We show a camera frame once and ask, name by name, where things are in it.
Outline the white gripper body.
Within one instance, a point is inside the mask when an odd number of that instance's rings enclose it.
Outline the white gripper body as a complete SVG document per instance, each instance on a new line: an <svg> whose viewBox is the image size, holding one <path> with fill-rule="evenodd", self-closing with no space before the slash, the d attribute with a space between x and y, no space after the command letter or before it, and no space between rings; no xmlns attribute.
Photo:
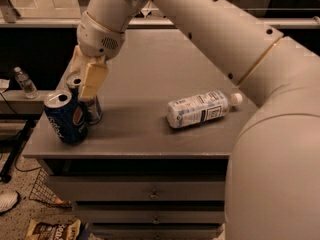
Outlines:
<svg viewBox="0 0 320 240"><path fill-rule="evenodd" d="M125 33L108 29L84 12L77 27L77 41L83 54L89 57L105 56L110 60L118 55Z"/></svg>

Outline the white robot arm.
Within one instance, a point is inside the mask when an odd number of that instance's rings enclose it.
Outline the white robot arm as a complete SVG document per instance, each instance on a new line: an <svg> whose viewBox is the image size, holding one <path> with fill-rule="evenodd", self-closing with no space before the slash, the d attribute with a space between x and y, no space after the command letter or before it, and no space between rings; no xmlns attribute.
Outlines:
<svg viewBox="0 0 320 240"><path fill-rule="evenodd" d="M229 157L226 240L320 240L320 57L226 0L90 0L72 63L96 95L153 2L254 103Z"/></svg>

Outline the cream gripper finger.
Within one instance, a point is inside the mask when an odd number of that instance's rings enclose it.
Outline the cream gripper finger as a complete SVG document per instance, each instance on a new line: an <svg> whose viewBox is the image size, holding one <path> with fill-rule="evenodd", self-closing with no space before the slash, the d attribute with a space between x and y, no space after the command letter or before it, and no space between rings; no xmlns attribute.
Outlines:
<svg viewBox="0 0 320 240"><path fill-rule="evenodd" d="M105 63L88 63L82 78L78 99L81 101L93 99L108 73L109 69Z"/></svg>
<svg viewBox="0 0 320 240"><path fill-rule="evenodd" d="M80 47L76 45L70 60L70 71L78 71L81 75L83 75L87 65L87 59L88 57L81 51Z"/></svg>

